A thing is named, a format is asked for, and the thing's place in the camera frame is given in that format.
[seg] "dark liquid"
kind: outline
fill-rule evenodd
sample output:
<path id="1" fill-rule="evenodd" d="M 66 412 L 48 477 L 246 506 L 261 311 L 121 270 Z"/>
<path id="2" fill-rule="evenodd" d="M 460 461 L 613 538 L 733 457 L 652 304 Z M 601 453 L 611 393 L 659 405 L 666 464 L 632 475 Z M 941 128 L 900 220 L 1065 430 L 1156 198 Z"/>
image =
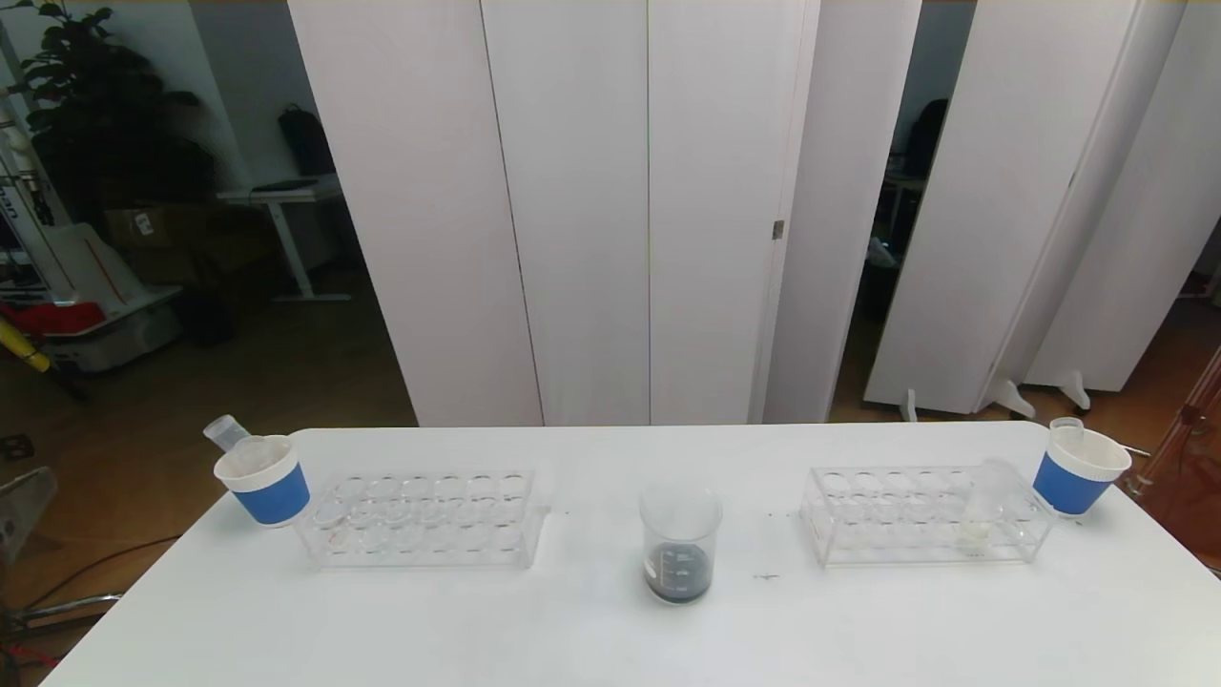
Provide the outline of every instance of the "dark liquid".
<path id="1" fill-rule="evenodd" d="M 695 544 L 658 544 L 648 553 L 645 582 L 663 602 L 690 604 L 712 586 L 712 561 Z"/>

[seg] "yellow object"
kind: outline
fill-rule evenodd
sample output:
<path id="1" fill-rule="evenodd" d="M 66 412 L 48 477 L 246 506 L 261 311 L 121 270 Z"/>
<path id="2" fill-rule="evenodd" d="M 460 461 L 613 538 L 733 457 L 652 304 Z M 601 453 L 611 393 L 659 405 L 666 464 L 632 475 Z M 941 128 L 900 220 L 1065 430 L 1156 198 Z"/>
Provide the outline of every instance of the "yellow object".
<path id="1" fill-rule="evenodd" d="M 38 372 L 46 372 L 51 370 L 51 361 L 38 353 L 32 345 L 29 339 L 27 339 L 17 327 L 9 323 L 7 320 L 0 318 L 0 345 L 5 349 L 12 351 L 13 356 L 26 361 L 26 365 L 37 370 Z"/>

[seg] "white table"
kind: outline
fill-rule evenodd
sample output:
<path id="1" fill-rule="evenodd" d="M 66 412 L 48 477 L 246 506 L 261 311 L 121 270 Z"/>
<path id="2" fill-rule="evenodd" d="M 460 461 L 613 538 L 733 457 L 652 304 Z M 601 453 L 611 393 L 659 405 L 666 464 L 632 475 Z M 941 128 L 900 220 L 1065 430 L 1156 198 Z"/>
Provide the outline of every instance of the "white table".
<path id="1" fill-rule="evenodd" d="M 339 177 L 337 174 L 328 173 L 309 178 L 315 178 L 317 182 L 287 190 L 254 190 L 253 188 L 226 190 L 217 193 L 216 198 L 232 204 L 266 205 L 267 212 L 271 215 L 271 221 L 276 225 L 280 243 L 283 245 L 288 268 L 292 270 L 293 278 L 297 281 L 297 288 L 300 290 L 299 295 L 281 297 L 276 298 L 276 300 L 350 300 L 352 295 L 348 293 L 314 292 L 314 284 L 310 283 L 309 272 L 305 271 L 305 262 L 302 261 L 300 251 L 297 249 L 297 240 L 293 238 L 288 218 L 284 216 L 284 203 L 317 203 L 319 200 L 343 195 L 343 188 L 339 187 Z"/>
<path id="2" fill-rule="evenodd" d="M 333 471 L 549 464 L 529 571 L 315 572 L 292 530 L 222 498 L 48 687 L 338 685 L 1221 685 L 1221 584 L 1116 489 L 1033 565 L 817 567 L 795 511 L 813 465 L 1032 473 L 1031 423 L 305 431 Z M 716 580 L 689 608 L 641 581 L 639 488 L 707 475 Z"/>

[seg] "cable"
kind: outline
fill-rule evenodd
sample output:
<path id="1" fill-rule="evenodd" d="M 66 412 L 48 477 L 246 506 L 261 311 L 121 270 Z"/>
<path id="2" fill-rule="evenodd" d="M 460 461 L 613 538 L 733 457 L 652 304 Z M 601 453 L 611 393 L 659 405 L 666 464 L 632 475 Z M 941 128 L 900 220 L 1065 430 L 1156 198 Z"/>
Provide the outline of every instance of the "cable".
<path id="1" fill-rule="evenodd" d="M 173 537 L 166 537 L 164 539 L 158 539 L 156 542 L 145 542 L 144 544 L 138 544 L 136 547 L 131 547 L 131 548 L 123 549 L 122 552 L 115 552 L 114 554 L 110 554 L 109 556 L 104 556 L 101 559 L 98 559 L 98 560 L 93 561 L 92 564 L 82 567 L 81 570 L 73 572 L 72 575 L 67 576 L 62 582 L 60 582 L 55 587 L 51 587 L 45 593 L 43 593 L 42 597 L 34 599 L 29 604 L 26 604 L 26 606 L 24 606 L 23 610 L 28 611 L 29 609 L 37 606 L 38 604 L 42 604 L 46 599 L 50 599 L 53 595 L 55 595 L 56 592 L 59 592 L 60 589 L 63 589 L 65 587 L 67 587 L 68 584 L 71 584 L 73 581 L 76 581 L 78 577 L 81 577 L 82 575 L 89 572 L 90 570 L 98 567 L 99 565 L 101 565 L 104 563 L 112 561 L 112 560 L 117 559 L 118 556 L 122 556 L 122 555 L 126 555 L 126 554 L 131 554 L 132 552 L 138 552 L 140 549 L 147 549 L 149 547 L 155 547 L 158 544 L 165 544 L 166 542 L 173 542 L 175 539 L 177 539 L 179 537 L 182 537 L 182 534 L 175 534 Z"/>

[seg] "partition stand foot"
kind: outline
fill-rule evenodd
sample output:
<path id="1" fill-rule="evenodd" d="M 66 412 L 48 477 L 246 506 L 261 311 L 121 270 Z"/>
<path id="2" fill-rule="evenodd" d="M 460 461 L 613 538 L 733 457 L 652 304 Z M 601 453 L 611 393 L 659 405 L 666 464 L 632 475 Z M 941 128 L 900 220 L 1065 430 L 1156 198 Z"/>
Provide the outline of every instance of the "partition stand foot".
<path id="1" fill-rule="evenodd" d="M 1085 394 L 1085 383 L 1081 378 L 1081 371 L 1072 371 L 1068 383 L 1060 388 L 1060 393 L 1068 397 L 1068 400 L 1077 406 L 1073 409 L 1073 415 L 1083 417 L 1089 412 L 1089 395 Z"/>
<path id="2" fill-rule="evenodd" d="M 1009 409 L 1012 420 L 1034 420 L 1034 406 L 1022 398 L 1017 386 L 1012 379 L 998 379 L 993 382 L 991 400 L 1002 409 Z"/>
<path id="3" fill-rule="evenodd" d="M 908 389 L 907 394 L 904 397 L 904 403 L 899 405 L 899 415 L 902 416 L 904 422 L 919 422 L 916 417 L 916 390 Z"/>

